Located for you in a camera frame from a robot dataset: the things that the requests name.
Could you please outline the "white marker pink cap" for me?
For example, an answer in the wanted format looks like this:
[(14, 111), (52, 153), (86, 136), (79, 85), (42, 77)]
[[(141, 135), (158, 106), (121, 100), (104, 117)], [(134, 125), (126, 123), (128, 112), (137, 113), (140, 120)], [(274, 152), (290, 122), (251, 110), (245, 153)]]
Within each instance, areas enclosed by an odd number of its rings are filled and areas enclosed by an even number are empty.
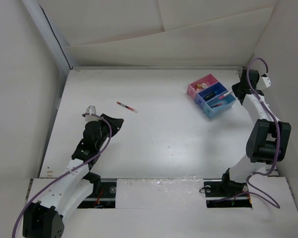
[(226, 92), (226, 93), (224, 93), (223, 95), (219, 96), (219, 100), (222, 100), (222, 99), (224, 99), (225, 97), (227, 97), (227, 96), (231, 95), (232, 93), (233, 93), (233, 91), (232, 91), (232, 90), (231, 90), (231, 91), (228, 91), (228, 92)]

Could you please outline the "orange gel pen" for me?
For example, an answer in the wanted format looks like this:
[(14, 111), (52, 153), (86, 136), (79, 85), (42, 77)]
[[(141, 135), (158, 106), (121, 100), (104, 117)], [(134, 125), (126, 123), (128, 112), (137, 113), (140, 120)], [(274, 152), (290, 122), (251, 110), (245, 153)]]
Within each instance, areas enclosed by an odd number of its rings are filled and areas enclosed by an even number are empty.
[(218, 104), (214, 104), (212, 106), (210, 106), (211, 108), (216, 108), (216, 107), (219, 107), (219, 106), (223, 106), (225, 105), (225, 103), (218, 103)]

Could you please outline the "purple cap black highlighter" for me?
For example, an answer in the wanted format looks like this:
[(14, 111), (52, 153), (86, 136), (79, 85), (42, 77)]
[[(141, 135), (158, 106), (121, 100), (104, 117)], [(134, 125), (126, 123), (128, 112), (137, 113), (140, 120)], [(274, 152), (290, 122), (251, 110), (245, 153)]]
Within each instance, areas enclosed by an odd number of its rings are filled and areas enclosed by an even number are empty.
[(203, 99), (205, 101), (208, 101), (208, 100), (214, 98), (215, 96), (216, 96), (216, 93), (213, 91), (213, 92), (209, 93), (208, 95), (206, 95)]

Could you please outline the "red gel pen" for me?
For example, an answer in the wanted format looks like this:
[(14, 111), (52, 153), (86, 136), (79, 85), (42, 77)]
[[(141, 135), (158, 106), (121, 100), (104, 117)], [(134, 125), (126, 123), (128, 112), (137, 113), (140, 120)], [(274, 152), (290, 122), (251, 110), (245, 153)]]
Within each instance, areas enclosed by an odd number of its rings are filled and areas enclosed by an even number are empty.
[(136, 113), (136, 114), (139, 112), (138, 110), (136, 110), (134, 108), (131, 108), (131, 107), (129, 107), (129, 106), (127, 106), (127, 105), (125, 105), (121, 102), (117, 102), (117, 104), (120, 105), (121, 107), (124, 107), (124, 108), (128, 109), (129, 111), (132, 111), (132, 112)]

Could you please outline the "white eraser with label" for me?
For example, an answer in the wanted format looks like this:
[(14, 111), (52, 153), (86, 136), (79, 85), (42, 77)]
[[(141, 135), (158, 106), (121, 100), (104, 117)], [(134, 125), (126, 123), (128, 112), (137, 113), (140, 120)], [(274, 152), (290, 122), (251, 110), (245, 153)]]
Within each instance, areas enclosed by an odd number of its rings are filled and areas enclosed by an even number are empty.
[(201, 85), (203, 89), (208, 88), (208, 85), (206, 83), (202, 83)]

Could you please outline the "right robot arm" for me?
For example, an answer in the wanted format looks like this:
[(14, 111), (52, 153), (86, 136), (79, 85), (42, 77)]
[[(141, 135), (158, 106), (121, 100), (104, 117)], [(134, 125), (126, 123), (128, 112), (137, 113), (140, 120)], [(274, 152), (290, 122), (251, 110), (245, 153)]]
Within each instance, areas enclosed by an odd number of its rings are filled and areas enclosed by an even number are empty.
[(266, 74), (243, 69), (240, 82), (232, 86), (234, 95), (248, 111), (254, 127), (246, 143), (245, 156), (222, 176), (220, 190), (226, 196), (242, 193), (250, 176), (258, 174), (266, 165), (275, 167), (285, 157), (291, 125), (280, 121), (265, 102), (262, 90), (270, 85)]

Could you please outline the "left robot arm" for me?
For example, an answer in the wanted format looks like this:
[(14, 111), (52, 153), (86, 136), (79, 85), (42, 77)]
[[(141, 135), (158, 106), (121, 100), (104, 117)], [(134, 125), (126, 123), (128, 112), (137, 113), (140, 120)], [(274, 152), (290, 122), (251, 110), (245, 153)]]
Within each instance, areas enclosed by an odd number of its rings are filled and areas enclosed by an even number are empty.
[(88, 121), (65, 173), (41, 189), (22, 212), (25, 238), (60, 238), (65, 220), (88, 196), (101, 192), (101, 177), (91, 172), (124, 120), (106, 114), (83, 114)]

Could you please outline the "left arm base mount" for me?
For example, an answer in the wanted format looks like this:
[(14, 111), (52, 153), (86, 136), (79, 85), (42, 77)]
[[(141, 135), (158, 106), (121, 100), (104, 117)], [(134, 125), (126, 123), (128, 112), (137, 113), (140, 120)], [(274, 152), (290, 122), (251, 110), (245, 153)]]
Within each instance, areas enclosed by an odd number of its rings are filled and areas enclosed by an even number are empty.
[(117, 181), (105, 180), (101, 182), (101, 188), (97, 195), (90, 195), (78, 209), (113, 209), (116, 207)]

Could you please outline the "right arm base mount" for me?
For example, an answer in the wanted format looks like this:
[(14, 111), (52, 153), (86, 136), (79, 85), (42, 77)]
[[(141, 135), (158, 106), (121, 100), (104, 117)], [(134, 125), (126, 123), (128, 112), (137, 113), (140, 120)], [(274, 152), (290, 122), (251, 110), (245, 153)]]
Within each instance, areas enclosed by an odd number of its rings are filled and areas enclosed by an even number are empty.
[(203, 187), (199, 190), (206, 197), (207, 208), (252, 208), (246, 183), (235, 183), (220, 179), (204, 179)]

